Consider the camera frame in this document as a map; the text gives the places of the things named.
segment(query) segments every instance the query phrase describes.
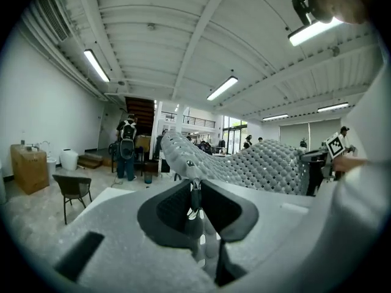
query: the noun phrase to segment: wooden chair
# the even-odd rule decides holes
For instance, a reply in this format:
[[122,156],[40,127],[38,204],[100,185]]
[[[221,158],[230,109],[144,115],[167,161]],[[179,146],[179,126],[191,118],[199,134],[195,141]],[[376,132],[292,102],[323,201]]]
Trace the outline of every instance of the wooden chair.
[[60,185],[61,194],[64,197],[64,220],[65,224],[67,224],[66,203],[70,202],[72,205],[72,200],[77,199],[83,204],[84,208],[86,208],[82,198],[87,194],[90,197],[90,201],[92,201],[90,193],[91,178],[61,175],[53,175],[53,178]]

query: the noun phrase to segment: ceiling light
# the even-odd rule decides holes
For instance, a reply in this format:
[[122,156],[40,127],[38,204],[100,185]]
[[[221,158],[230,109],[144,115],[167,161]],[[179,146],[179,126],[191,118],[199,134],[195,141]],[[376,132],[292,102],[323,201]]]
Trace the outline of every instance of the ceiling light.
[[330,23],[322,23],[314,21],[309,26],[303,26],[298,30],[292,32],[288,38],[293,46],[300,45],[301,43],[311,39],[312,37],[321,34],[322,32],[328,31],[329,29],[342,24],[343,22],[333,18]]
[[279,120],[281,118],[286,118],[286,117],[289,117],[289,115],[282,114],[282,115],[277,115],[277,116],[265,117],[265,118],[262,118],[262,120],[264,120],[264,121],[266,121],[266,120]]
[[238,78],[236,77],[229,77],[220,87],[218,87],[212,94],[208,96],[208,100],[212,101],[216,99],[221,93],[228,90],[230,87],[235,85],[238,82]]
[[101,68],[100,64],[97,61],[97,58],[93,54],[92,50],[87,49],[84,51],[84,55],[87,57],[88,61],[90,61],[91,65],[97,71],[99,76],[102,78],[104,82],[110,82],[110,79],[107,77],[106,73]]
[[320,109],[318,109],[318,112],[327,112],[328,110],[341,109],[341,108],[346,107],[346,106],[349,106],[349,103],[346,102],[346,103],[341,103],[341,104],[321,107]]

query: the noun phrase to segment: faucet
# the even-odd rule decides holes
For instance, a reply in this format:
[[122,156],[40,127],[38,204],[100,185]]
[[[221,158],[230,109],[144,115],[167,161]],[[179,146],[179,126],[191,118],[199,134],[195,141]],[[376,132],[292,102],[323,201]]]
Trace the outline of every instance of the faucet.
[[47,145],[48,145],[48,152],[46,152],[46,156],[47,157],[50,157],[50,154],[51,154],[51,152],[50,152],[50,142],[48,142],[48,141],[43,141],[43,142],[41,142],[40,143],[40,148],[42,147],[42,145],[44,144],[44,143],[46,143]]

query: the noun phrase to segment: staircase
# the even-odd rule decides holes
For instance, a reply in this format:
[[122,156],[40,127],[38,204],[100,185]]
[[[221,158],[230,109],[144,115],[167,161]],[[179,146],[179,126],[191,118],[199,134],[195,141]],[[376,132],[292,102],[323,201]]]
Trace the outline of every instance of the staircase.
[[126,108],[129,114],[137,118],[137,134],[151,134],[155,103],[153,100],[126,97]]
[[84,155],[80,155],[78,159],[78,165],[90,169],[96,169],[101,166],[102,163],[103,157],[95,154],[85,153]]

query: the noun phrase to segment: concrete floor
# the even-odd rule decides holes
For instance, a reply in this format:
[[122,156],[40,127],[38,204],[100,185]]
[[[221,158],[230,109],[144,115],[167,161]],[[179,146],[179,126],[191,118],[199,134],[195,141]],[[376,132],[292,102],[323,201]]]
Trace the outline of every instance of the concrete floor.
[[[144,178],[136,172],[137,179],[134,181],[115,179],[116,174],[111,173],[110,167],[101,166],[95,170],[80,169],[69,172],[57,168],[56,173],[68,176],[84,176],[92,179],[90,192],[92,200],[96,198],[105,188],[112,187],[124,190],[145,190],[149,186],[156,186],[162,182],[171,181],[169,177],[153,178],[151,185],[144,183]],[[51,181],[50,186],[37,191],[34,194],[26,195],[16,184],[11,181],[5,184],[7,203],[0,206],[1,215],[9,224],[10,232],[21,245],[26,246],[34,253],[45,259],[50,250],[51,244],[56,240],[58,232],[65,228],[63,198],[57,182]],[[88,195],[84,198],[86,206],[90,203]],[[78,200],[66,204],[68,225],[77,218],[84,210]]]

